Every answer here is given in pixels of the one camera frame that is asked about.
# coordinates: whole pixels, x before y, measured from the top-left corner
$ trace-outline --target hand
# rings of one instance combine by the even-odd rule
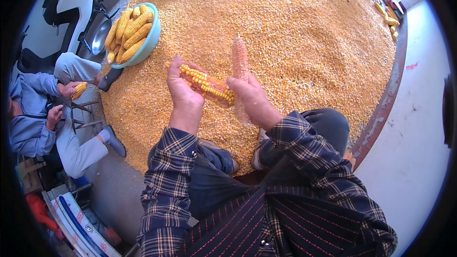
[[[250,72],[248,72],[248,83],[233,77],[227,78],[226,82],[228,87],[241,98],[253,124],[268,132],[284,118],[270,103],[262,86]]]
[[[49,130],[54,131],[56,124],[60,121],[62,114],[64,114],[64,112],[62,111],[62,107],[64,106],[58,105],[54,106],[49,110],[48,120],[46,121],[46,128],[48,128]]]
[[[57,89],[61,96],[70,98],[72,94],[76,93],[75,87],[82,82],[69,82],[66,86],[61,83],[57,84]]]
[[[171,62],[168,68],[167,85],[173,100],[173,112],[168,126],[197,135],[205,99],[179,77],[179,67],[183,63],[202,71],[193,63],[183,62],[180,55],[177,55]]]

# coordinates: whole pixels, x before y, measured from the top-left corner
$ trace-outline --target plastic basin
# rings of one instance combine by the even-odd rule
[[[122,69],[126,66],[135,66],[140,64],[142,61],[144,61],[154,50],[155,46],[159,42],[159,37],[160,37],[160,22],[159,22],[159,16],[157,12],[157,8],[154,6],[152,3],[140,3],[138,5],[135,5],[133,8],[140,6],[140,5],[146,5],[149,10],[151,10],[152,13],[154,13],[154,22],[152,23],[152,28],[151,31],[149,32],[148,36],[146,37],[146,41],[143,43],[141,48],[134,54],[133,57],[130,58],[130,60],[126,61],[123,64],[116,65],[115,63],[112,63],[110,66],[113,69]]]

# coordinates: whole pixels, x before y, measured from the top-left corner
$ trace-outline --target person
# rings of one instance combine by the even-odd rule
[[[351,164],[340,157],[349,125],[339,112],[317,109],[283,116],[260,83],[229,77],[260,142],[251,164],[269,167],[261,184],[231,178],[223,150],[201,145],[203,97],[168,69],[173,101],[168,127],[152,148],[141,194],[137,242],[142,256],[388,256],[397,245],[381,208]],[[188,220],[199,222],[191,227]]]
[[[99,63],[68,52],[57,59],[54,75],[18,74],[10,86],[8,103],[12,150],[28,157],[44,156],[55,144],[65,172],[72,178],[81,177],[88,166],[108,154],[104,143],[125,157],[125,148],[111,126],[103,127],[83,145],[73,130],[70,97],[76,93],[75,87],[88,82],[107,91],[120,75],[112,72],[100,77],[100,71]]]

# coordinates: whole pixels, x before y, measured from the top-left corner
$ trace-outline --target electric scooter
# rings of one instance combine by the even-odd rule
[[[56,53],[41,58],[30,49],[24,48],[17,62],[17,68],[22,72],[46,72],[52,74],[54,65],[60,54],[72,52],[77,54],[85,46],[90,50],[85,37],[97,14],[103,14],[111,19],[119,11],[109,15],[103,5],[103,0],[44,0],[43,17],[52,26],[69,23],[65,32],[62,47]]]

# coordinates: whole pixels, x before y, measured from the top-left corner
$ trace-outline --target light gray pants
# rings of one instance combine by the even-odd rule
[[[57,59],[54,76],[64,84],[72,81],[93,83],[100,71],[99,63],[82,59],[68,52],[61,54]],[[60,99],[60,103],[64,105],[62,118],[65,118],[65,122],[57,132],[57,151],[65,172],[72,178],[79,178],[88,166],[106,156],[108,149],[97,137],[80,146],[79,140],[73,132],[71,100],[63,98]]]

